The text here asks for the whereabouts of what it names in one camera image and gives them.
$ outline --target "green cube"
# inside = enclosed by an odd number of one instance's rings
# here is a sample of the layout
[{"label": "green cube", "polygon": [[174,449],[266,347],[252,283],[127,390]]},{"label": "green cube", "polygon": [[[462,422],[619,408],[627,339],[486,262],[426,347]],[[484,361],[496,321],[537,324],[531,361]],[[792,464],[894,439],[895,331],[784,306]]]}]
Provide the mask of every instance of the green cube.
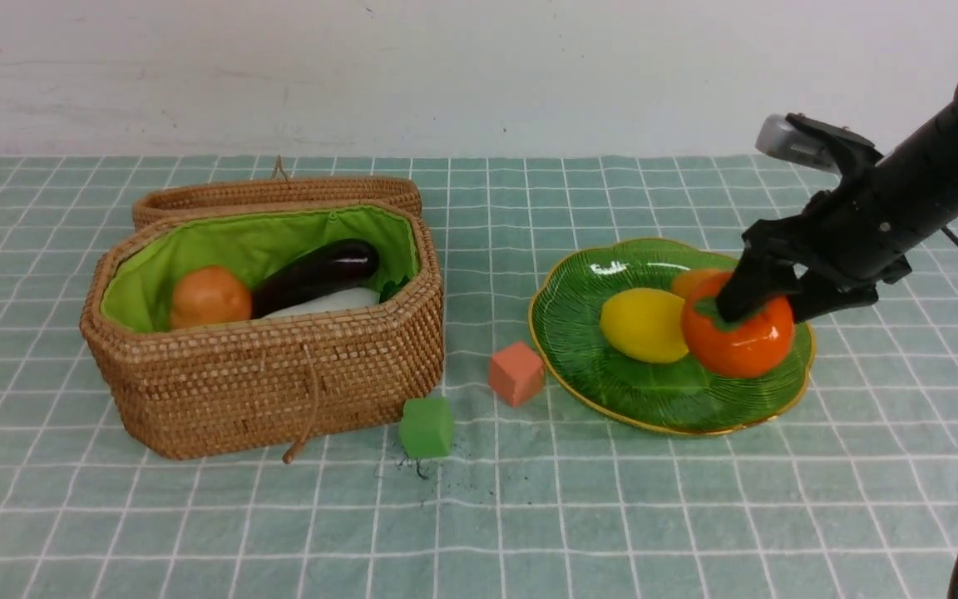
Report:
[{"label": "green cube", "polygon": [[445,458],[453,445],[453,412],[446,398],[409,399],[398,438],[410,459]]}]

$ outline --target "eggplant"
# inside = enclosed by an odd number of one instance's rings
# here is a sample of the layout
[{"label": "eggplant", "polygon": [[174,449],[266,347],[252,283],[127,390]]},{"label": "eggplant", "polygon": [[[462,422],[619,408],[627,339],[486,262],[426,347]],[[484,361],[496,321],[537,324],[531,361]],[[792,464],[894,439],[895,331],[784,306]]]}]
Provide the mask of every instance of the eggplant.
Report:
[{"label": "eggplant", "polygon": [[342,239],[301,255],[250,291],[261,319],[284,308],[364,285],[379,270],[379,251],[367,241]]}]

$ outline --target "persimmon stem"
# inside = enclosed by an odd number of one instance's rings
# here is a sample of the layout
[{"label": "persimmon stem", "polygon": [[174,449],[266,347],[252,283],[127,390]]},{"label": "persimmon stem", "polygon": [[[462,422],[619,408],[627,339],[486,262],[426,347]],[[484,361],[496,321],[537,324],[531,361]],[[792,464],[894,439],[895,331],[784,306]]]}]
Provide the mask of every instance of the persimmon stem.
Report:
[{"label": "persimmon stem", "polygon": [[712,325],[719,333],[733,333],[738,327],[741,327],[750,319],[756,317],[757,314],[760,314],[760,312],[763,311],[763,306],[749,312],[749,314],[746,314],[745,317],[742,317],[741,320],[737,322],[727,322],[723,319],[722,315],[719,315],[719,307],[716,307],[715,297],[709,296],[697,299],[693,304],[693,311],[696,312],[696,314],[702,315],[704,318],[710,319]]}]

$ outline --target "foam block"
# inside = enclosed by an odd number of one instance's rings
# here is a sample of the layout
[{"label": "foam block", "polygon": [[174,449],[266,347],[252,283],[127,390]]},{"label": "foam block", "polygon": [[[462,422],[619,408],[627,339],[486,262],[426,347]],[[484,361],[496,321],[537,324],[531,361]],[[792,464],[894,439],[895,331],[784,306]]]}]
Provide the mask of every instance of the foam block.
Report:
[{"label": "foam block", "polygon": [[545,365],[535,350],[517,341],[490,357],[490,376],[486,383],[506,404],[520,406],[542,390]]},{"label": "foam block", "polygon": [[453,445],[453,412],[446,398],[409,399],[398,438],[410,459],[445,458]]}]

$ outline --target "table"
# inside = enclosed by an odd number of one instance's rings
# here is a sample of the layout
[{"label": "table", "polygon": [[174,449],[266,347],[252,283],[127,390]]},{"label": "table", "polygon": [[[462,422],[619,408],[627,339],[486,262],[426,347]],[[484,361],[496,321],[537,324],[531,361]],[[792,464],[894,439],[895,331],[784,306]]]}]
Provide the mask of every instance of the table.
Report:
[{"label": "table", "polygon": [[289,158],[422,189],[446,283],[453,455],[394,426],[193,463],[121,428],[77,330],[92,268],[164,186],[276,156],[0,156],[0,599],[939,598],[958,546],[958,251],[875,308],[817,319],[813,384],[775,423],[668,439],[555,383],[491,397],[494,349],[578,247],[662,235],[737,254],[835,179],[764,156]]}]

